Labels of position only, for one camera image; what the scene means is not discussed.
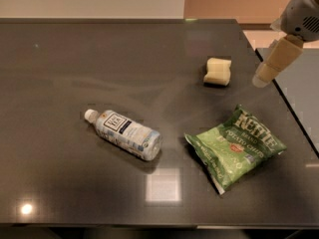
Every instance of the sponge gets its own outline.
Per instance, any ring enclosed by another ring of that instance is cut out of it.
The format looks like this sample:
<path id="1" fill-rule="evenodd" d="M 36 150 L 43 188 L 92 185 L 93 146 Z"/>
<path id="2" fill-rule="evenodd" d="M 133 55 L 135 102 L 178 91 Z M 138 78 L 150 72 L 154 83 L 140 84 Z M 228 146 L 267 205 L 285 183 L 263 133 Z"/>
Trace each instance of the sponge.
<path id="1" fill-rule="evenodd" d="M 203 81 L 208 84 L 227 86 L 230 82 L 230 60 L 211 58 L 207 61 L 207 74 Z"/>

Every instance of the orange wall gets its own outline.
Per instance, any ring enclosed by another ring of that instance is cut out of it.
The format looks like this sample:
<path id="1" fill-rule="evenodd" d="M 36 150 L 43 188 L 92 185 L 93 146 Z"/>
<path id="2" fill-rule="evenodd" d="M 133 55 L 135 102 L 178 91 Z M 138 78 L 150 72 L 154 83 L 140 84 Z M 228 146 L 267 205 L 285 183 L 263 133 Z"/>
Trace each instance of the orange wall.
<path id="1" fill-rule="evenodd" d="M 184 18 L 232 18 L 239 23 L 268 24 L 289 0 L 185 0 Z"/>

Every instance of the wall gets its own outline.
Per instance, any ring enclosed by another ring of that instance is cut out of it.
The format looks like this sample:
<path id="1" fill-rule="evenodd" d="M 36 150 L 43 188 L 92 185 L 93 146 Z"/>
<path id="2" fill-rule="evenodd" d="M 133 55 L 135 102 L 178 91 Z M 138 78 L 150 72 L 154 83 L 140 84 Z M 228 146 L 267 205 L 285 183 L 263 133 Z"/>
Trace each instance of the wall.
<path id="1" fill-rule="evenodd" d="M 268 24 L 289 0 L 185 0 L 185 18 L 234 18 L 239 23 Z"/>
<path id="2" fill-rule="evenodd" d="M 184 0 L 0 0 L 0 18 L 182 18 Z"/>

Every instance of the bottle cap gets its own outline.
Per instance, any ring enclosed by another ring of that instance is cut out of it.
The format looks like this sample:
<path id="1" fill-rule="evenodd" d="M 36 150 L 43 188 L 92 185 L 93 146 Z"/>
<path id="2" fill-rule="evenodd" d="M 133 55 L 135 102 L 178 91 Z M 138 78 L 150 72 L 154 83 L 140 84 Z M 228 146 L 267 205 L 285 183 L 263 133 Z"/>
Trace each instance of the bottle cap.
<path id="1" fill-rule="evenodd" d="M 92 123 L 92 121 L 90 120 L 90 116 L 92 113 L 97 113 L 97 111 L 92 110 L 92 109 L 88 109 L 85 113 L 84 113 L 84 119 L 87 120 L 89 123 Z"/>
<path id="2" fill-rule="evenodd" d="M 264 88 L 269 83 L 266 83 L 266 82 L 260 80 L 256 75 L 254 75 L 253 78 L 252 78 L 252 84 L 253 84 L 253 86 L 255 86 L 257 88 Z"/>

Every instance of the chip bag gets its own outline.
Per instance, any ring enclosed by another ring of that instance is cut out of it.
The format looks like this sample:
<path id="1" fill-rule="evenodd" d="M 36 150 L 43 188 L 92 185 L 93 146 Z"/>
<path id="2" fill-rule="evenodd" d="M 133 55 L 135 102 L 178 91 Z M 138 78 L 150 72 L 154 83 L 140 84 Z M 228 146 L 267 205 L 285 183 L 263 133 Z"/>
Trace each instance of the chip bag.
<path id="1" fill-rule="evenodd" d="M 254 115 L 237 105 L 225 123 L 199 135 L 185 135 L 219 194 L 242 175 L 287 147 Z"/>

